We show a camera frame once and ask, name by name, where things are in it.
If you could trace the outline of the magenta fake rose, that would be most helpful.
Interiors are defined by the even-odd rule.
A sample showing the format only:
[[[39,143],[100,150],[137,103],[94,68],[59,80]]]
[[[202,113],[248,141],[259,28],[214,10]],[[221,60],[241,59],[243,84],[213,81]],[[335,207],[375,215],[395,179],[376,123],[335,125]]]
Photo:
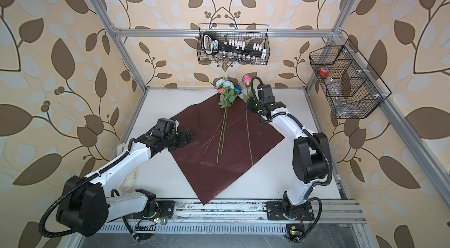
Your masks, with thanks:
[[[243,83],[244,83],[244,86],[246,88],[246,92],[243,95],[243,100],[244,100],[244,102],[246,104],[248,103],[248,100],[251,98],[251,96],[249,95],[249,88],[250,88],[251,80],[252,80],[252,78],[250,76],[248,76],[248,75],[245,75],[243,77]],[[245,116],[246,116],[248,150],[249,150],[249,154],[250,154],[251,165],[254,166],[253,153],[252,153],[252,149],[251,149],[250,129],[249,129],[249,123],[248,123],[248,111],[247,110],[246,110]]]

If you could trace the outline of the light blue fake rose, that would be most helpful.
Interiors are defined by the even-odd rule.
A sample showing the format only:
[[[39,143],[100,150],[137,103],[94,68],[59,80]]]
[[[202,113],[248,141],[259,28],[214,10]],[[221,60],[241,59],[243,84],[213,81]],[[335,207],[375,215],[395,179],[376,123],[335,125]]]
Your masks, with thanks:
[[[228,110],[236,100],[235,97],[235,86],[234,84],[228,80],[227,77],[224,77],[223,79],[219,80],[216,83],[216,88],[218,89],[218,92],[220,93],[219,98],[219,107],[223,109],[223,118],[221,120],[220,124],[220,135],[219,135],[219,146],[217,149],[217,159],[216,163],[219,163],[219,159],[221,154],[224,150],[225,145],[225,133],[227,128],[227,118],[228,118]]]

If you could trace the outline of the dark red wrapping paper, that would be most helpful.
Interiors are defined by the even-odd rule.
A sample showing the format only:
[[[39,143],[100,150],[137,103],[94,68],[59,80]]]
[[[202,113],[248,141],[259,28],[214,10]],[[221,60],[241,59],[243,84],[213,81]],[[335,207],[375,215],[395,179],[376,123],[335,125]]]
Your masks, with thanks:
[[[202,204],[218,196],[269,153],[284,136],[246,110],[238,97],[224,110],[219,95],[191,105],[174,116],[195,139],[172,156]]]

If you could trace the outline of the pink fake rose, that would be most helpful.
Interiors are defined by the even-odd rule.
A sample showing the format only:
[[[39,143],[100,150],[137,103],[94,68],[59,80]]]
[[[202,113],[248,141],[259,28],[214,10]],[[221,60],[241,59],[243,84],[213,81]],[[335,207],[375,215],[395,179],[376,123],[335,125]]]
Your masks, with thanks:
[[[212,141],[218,135],[219,136],[219,145],[218,145],[218,148],[217,148],[217,159],[216,159],[216,162],[218,163],[219,162],[219,157],[220,157],[220,155],[221,155],[221,153],[223,151],[223,143],[224,143],[224,140],[225,140],[224,137],[225,137],[225,129],[226,129],[225,125],[226,125],[227,109],[228,108],[227,108],[227,104],[225,103],[226,91],[223,88],[218,88],[217,91],[220,94],[219,106],[220,106],[220,108],[223,109],[224,113],[223,113],[223,117],[222,117],[219,125],[216,128],[216,131],[214,132],[212,138],[210,139],[210,141],[209,141],[209,143],[208,143],[208,145],[207,145],[207,147],[205,149],[205,152],[208,150],[208,148],[210,147]]]

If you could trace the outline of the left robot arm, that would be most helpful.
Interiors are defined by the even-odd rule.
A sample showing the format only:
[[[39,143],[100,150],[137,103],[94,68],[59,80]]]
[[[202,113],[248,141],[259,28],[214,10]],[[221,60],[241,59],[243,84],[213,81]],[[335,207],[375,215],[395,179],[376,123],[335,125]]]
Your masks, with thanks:
[[[121,155],[84,177],[66,181],[63,193],[45,211],[38,224],[43,237],[56,238],[79,233],[89,237],[104,224],[145,210],[150,192],[137,189],[112,196],[116,185],[138,166],[167,149],[170,153],[195,140],[190,130],[157,135],[154,131],[133,138]]]

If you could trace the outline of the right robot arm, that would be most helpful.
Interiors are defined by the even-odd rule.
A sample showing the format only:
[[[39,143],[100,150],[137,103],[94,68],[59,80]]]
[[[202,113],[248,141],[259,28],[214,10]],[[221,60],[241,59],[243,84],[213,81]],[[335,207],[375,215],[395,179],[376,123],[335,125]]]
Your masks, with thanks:
[[[282,102],[275,102],[273,97],[268,103],[250,97],[246,109],[259,117],[267,118],[265,121],[258,120],[258,125],[273,123],[292,140],[292,168],[295,178],[290,188],[284,192],[281,201],[283,217],[296,221],[305,215],[309,209],[308,205],[318,203],[317,216],[307,229],[302,232],[290,230],[287,233],[289,241],[300,243],[316,227],[322,216],[323,202],[319,197],[311,196],[313,190],[315,187],[327,186],[332,181],[329,149],[323,148],[328,146],[326,135],[307,129],[299,119],[289,113]]]

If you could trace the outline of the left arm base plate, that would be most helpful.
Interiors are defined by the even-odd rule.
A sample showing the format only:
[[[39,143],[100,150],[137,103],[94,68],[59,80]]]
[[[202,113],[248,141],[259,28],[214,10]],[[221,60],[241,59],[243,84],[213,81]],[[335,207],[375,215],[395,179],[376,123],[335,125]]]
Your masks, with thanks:
[[[142,212],[134,213],[134,219],[170,219],[173,216],[175,201],[153,200],[150,201]]]

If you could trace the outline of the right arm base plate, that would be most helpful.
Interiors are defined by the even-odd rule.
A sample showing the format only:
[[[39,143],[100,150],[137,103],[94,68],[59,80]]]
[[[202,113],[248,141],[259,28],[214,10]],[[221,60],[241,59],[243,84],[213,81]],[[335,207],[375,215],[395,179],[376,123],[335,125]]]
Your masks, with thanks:
[[[266,202],[267,218],[270,221],[314,221],[314,211],[310,202],[291,205],[286,201]]]

